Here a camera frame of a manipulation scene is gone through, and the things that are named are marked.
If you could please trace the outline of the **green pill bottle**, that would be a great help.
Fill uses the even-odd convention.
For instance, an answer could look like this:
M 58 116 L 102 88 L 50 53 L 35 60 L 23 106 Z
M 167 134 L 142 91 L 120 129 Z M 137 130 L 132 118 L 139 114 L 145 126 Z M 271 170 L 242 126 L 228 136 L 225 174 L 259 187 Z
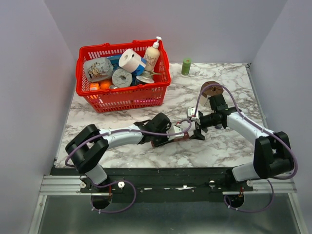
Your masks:
M 190 72 L 190 67 L 192 64 L 192 60 L 190 58 L 185 58 L 182 63 L 181 73 L 184 76 L 187 76 Z

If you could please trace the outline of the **red weekly pill organizer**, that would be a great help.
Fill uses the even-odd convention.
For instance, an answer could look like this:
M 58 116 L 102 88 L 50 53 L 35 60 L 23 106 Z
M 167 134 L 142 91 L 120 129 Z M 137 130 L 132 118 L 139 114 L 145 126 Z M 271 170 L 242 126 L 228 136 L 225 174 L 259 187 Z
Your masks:
M 151 141 L 151 145 L 153 148 L 156 148 L 156 147 L 160 147 L 160 146 L 163 146 L 163 145 L 166 145 L 169 143 L 173 143 L 173 142 L 186 141 L 188 139 L 189 139 L 188 135 L 185 135 L 184 137 L 176 137 L 176 138 L 171 139 L 171 140 L 169 140 L 169 138 L 166 136 L 162 136 L 159 139 Z

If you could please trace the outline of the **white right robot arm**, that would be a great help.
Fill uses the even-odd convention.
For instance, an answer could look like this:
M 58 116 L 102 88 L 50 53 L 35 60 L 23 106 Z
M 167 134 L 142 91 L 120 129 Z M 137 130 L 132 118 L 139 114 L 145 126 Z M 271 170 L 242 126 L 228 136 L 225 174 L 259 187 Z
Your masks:
M 209 127 L 222 125 L 242 135 L 254 146 L 253 161 L 233 167 L 224 185 L 235 191 L 242 181 L 267 179 L 295 169 L 295 162 L 290 153 L 288 135 L 284 132 L 273 132 L 247 118 L 236 107 L 229 107 L 222 94 L 209 98 L 212 113 L 204 115 L 196 108 L 187 110 L 187 117 L 195 122 L 195 130 L 191 139 L 204 140 L 202 131 Z

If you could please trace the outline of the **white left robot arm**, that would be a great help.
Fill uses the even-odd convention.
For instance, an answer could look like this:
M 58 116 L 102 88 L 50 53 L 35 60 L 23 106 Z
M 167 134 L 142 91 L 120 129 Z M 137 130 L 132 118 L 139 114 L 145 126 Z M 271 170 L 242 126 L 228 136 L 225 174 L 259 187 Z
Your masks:
M 159 113 L 152 119 L 115 130 L 101 130 L 89 124 L 66 145 L 65 150 L 69 156 L 67 161 L 71 160 L 73 167 L 92 181 L 92 188 L 102 193 L 108 187 L 108 176 L 99 161 L 107 150 L 148 142 L 157 147 L 186 135 L 185 130 L 173 125 L 164 113 Z

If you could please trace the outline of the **brown lidded paper cup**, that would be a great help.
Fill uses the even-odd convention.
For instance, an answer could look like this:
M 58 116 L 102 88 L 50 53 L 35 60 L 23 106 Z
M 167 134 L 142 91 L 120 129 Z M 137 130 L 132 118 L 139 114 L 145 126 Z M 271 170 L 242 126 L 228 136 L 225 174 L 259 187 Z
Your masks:
M 207 81 L 207 82 L 202 84 L 200 91 L 202 91 L 206 86 L 208 86 L 210 84 L 219 84 L 219 83 L 216 81 L 212 81 L 212 80 Z M 210 86 L 207 90 L 205 90 L 201 94 L 199 104 L 202 107 L 210 107 L 209 98 L 214 96 L 214 95 L 222 94 L 223 92 L 224 92 L 224 90 L 220 86 Z

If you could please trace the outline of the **red plastic shopping basket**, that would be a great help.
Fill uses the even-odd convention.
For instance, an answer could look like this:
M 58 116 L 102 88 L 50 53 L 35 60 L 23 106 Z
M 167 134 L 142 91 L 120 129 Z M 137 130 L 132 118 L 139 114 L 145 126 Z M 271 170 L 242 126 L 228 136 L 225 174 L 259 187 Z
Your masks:
M 98 113 L 160 106 L 171 83 L 161 37 L 83 46 L 76 93 Z

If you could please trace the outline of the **grey toilet paper roll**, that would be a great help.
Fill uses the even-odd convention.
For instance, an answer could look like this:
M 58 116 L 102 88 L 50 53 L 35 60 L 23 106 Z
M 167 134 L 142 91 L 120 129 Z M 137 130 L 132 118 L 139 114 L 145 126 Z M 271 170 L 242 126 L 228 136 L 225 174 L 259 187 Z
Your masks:
M 112 75 L 112 83 L 117 88 L 125 88 L 131 86 L 132 80 L 132 74 L 122 68 L 115 70 Z

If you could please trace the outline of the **orange fruit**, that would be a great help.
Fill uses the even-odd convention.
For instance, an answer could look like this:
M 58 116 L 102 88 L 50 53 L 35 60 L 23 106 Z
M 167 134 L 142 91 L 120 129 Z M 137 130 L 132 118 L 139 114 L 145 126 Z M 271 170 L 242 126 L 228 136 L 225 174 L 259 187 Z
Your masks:
M 99 83 L 100 89 L 102 90 L 109 89 L 111 85 L 113 85 L 111 79 L 103 80 Z

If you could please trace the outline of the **cream pump lotion bottle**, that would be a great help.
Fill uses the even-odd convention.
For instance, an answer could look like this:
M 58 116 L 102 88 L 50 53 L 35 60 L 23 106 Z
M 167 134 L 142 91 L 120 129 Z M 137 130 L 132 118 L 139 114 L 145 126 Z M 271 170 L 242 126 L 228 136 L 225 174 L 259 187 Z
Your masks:
M 161 40 L 162 40 L 161 37 L 157 37 L 153 45 L 146 49 L 144 55 L 144 59 L 146 60 L 145 71 L 151 72 L 154 70 L 154 67 L 160 56 L 160 51 L 158 48 L 160 46 Z

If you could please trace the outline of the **white toilet paper roll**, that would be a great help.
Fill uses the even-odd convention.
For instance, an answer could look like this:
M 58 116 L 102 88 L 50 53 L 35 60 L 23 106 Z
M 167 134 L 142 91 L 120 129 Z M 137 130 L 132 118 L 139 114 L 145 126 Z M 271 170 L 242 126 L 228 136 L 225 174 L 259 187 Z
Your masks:
M 132 49 L 127 49 L 119 59 L 119 67 L 132 73 L 141 63 L 141 56 Z

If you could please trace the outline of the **orange small box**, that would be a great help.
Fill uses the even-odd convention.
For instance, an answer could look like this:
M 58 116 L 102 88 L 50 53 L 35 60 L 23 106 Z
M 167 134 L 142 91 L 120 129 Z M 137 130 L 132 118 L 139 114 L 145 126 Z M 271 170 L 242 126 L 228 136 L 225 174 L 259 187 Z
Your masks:
M 90 84 L 90 91 L 95 91 L 95 90 L 99 90 L 99 89 L 100 89 L 100 85 L 98 82 Z

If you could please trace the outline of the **blue box in basket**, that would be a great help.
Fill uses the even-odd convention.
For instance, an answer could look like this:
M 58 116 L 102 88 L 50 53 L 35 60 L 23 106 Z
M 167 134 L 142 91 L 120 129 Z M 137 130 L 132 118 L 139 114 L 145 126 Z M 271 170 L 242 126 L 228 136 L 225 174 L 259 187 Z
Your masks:
M 113 73 L 115 70 L 121 68 L 121 67 L 119 67 L 119 64 L 118 64 L 120 57 L 121 57 L 121 54 L 108 57 L 108 59 L 111 61 L 112 65 L 114 67 Z M 133 78 L 131 86 L 136 84 L 136 76 L 141 75 L 144 72 L 145 66 L 146 66 L 146 60 L 141 57 L 141 63 L 139 65 L 139 67 L 134 72 L 131 73 L 132 78 Z

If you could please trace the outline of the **grey printed package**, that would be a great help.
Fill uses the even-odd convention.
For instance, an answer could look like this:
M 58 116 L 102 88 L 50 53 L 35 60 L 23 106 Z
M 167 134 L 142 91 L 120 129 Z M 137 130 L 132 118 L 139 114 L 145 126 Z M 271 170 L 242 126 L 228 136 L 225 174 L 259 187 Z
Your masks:
M 108 58 L 95 58 L 83 64 L 84 73 L 89 82 L 99 82 L 110 79 L 114 67 Z

